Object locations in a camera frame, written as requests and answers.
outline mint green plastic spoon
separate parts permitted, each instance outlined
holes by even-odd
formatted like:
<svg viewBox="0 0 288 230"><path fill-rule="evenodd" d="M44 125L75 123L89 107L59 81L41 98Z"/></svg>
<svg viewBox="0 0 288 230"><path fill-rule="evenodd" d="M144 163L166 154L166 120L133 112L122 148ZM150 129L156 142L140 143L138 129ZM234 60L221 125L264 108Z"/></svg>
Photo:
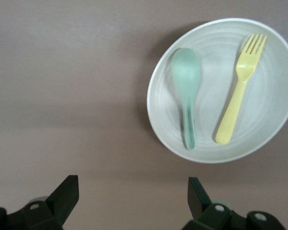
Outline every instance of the mint green plastic spoon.
<svg viewBox="0 0 288 230"><path fill-rule="evenodd" d="M172 58L171 71L182 105L184 144L192 150L195 148L193 107L201 81L200 59L193 50L180 48Z"/></svg>

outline fork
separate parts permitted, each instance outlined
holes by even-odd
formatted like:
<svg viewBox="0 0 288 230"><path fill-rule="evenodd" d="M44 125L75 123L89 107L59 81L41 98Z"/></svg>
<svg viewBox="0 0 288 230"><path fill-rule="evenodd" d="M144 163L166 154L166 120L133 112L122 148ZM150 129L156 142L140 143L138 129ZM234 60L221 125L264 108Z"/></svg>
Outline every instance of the fork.
<svg viewBox="0 0 288 230"><path fill-rule="evenodd" d="M236 64L238 81L216 133L216 142L218 144L225 145L231 139L245 88L256 69L266 38L267 36L262 34L252 34L238 58Z"/></svg>

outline tabletop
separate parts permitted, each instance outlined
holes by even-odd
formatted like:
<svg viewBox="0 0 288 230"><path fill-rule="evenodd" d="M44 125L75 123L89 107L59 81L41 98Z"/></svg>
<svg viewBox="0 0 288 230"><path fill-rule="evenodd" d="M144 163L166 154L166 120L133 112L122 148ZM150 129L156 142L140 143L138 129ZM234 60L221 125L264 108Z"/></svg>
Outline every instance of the tabletop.
<svg viewBox="0 0 288 230"><path fill-rule="evenodd" d="M80 199L64 229L179 230L188 177L242 215L288 229L288 120L256 152L222 164L164 147L147 115L152 72L180 36L248 18L288 42L288 0L0 1L0 207L48 196L70 174Z"/></svg>

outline white plate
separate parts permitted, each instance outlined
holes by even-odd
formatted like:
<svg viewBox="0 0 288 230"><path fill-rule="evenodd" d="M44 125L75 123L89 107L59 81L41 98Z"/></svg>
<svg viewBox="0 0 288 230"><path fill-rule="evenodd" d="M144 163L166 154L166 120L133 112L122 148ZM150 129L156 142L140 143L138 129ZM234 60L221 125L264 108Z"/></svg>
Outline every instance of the white plate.
<svg viewBox="0 0 288 230"><path fill-rule="evenodd" d="M249 80L232 139L219 145L215 132L235 86L236 58L254 33L267 35L267 41ZM201 58L202 80L194 104L194 150L183 144L181 105L169 66L169 57L180 47L193 49ZM268 142L288 118L288 44L275 30L248 19L221 19L196 27L158 62L149 83L147 110L160 141L185 159L220 163L246 156Z"/></svg>

